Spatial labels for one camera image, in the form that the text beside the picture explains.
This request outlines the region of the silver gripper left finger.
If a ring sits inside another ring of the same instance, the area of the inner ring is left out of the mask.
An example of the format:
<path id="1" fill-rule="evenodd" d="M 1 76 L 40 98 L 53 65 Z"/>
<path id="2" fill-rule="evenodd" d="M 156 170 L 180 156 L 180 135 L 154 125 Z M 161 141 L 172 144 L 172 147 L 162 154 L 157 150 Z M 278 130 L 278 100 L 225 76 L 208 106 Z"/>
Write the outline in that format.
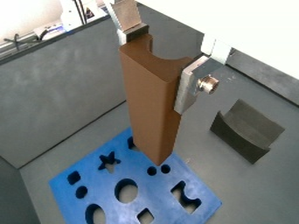
<path id="1" fill-rule="evenodd" d="M 148 33 L 149 26 L 141 21 L 136 0 L 102 0 L 116 26 L 118 44 L 124 45 Z"/>

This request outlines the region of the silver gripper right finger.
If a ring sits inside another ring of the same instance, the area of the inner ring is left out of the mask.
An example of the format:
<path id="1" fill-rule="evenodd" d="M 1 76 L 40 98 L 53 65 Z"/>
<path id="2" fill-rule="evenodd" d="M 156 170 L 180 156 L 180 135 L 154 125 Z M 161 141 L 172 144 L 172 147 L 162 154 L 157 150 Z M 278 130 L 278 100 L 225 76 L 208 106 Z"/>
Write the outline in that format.
<path id="1" fill-rule="evenodd" d="M 200 92 L 210 95 L 218 80 L 210 76 L 225 65 L 230 46 L 205 34 L 200 44 L 200 54 L 181 70 L 173 110 L 181 115 L 196 102 Z"/>

